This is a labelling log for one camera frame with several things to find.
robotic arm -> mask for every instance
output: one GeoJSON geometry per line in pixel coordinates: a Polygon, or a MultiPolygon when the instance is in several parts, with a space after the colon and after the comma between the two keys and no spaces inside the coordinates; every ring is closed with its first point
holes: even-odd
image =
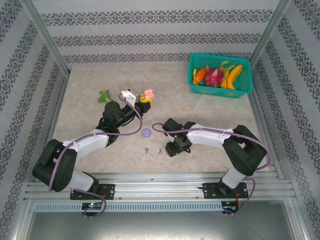
{"type": "Polygon", "coordinates": [[[170,157],[182,152],[190,153],[192,144],[205,144],[225,150],[233,165],[219,182],[219,191],[225,197],[228,197],[231,190],[235,189],[244,178],[254,174],[267,154],[263,147],[252,140],[225,134],[235,133],[258,141],[254,134],[243,125],[238,125],[235,129],[217,129],[204,127],[190,121],[182,125],[169,118],[162,126],[162,129],[166,132],[189,130],[180,133],[165,133],[170,138],[170,142],[165,147],[170,157]]]}
{"type": "MultiPolygon", "coordinates": [[[[152,95],[147,97],[145,94],[138,94],[135,90],[130,89],[121,93],[125,101],[134,106],[141,117],[152,105],[152,95]]],[[[129,124],[137,117],[137,112],[129,105],[121,109],[119,103],[115,101],[107,103],[98,126],[91,132],[90,136],[80,137],[78,142],[75,142],[74,139],[67,141],[50,140],[34,166],[32,175],[49,186],[57,159],[66,146],[74,142],[61,158],[56,169],[52,189],[56,192],[68,188],[97,193],[99,180],[86,172],[74,171],[76,161],[97,149],[108,147],[114,143],[118,135],[101,133],[120,134],[118,128],[129,124]]]]}

teal basket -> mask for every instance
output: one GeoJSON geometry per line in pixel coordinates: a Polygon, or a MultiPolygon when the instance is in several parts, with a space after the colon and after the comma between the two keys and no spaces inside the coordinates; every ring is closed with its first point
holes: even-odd
{"type": "Polygon", "coordinates": [[[251,65],[250,62],[244,58],[194,53],[191,55],[189,61],[188,84],[190,85],[192,92],[196,94],[206,94],[238,99],[242,95],[252,92],[253,81],[251,65]],[[233,83],[233,86],[236,90],[192,84],[194,78],[194,69],[199,70],[207,65],[212,69],[216,69],[219,67],[221,62],[227,60],[229,63],[226,66],[231,66],[232,64],[243,65],[242,72],[233,83]]]}

plastic basket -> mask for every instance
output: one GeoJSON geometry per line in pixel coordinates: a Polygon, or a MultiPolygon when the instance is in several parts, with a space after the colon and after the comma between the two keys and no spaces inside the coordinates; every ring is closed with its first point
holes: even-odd
{"type": "Polygon", "coordinates": [[[251,65],[250,62],[244,58],[194,53],[191,55],[189,61],[188,84],[190,85],[192,92],[196,94],[206,94],[238,99],[242,95],[252,92],[253,81],[251,65]],[[233,86],[236,90],[192,84],[194,69],[198,70],[204,68],[207,65],[212,69],[216,69],[219,67],[221,62],[226,60],[229,61],[227,66],[230,66],[232,64],[243,65],[242,72],[233,83],[233,86]]]}

green toy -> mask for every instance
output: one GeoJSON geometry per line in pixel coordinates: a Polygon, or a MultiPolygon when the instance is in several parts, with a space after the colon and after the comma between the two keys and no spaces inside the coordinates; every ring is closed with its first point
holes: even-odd
{"type": "Polygon", "coordinates": [[[106,104],[112,102],[113,100],[110,98],[109,90],[100,91],[101,97],[98,98],[99,103],[105,102],[106,104]]]}

dragon fruit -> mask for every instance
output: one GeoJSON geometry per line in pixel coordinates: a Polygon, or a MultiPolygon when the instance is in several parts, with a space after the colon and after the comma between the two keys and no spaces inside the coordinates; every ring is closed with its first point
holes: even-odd
{"type": "Polygon", "coordinates": [[[223,66],[216,68],[216,69],[211,69],[208,66],[206,66],[206,73],[204,76],[205,85],[208,87],[215,87],[216,88],[224,80],[223,73],[224,73],[223,66]]]}

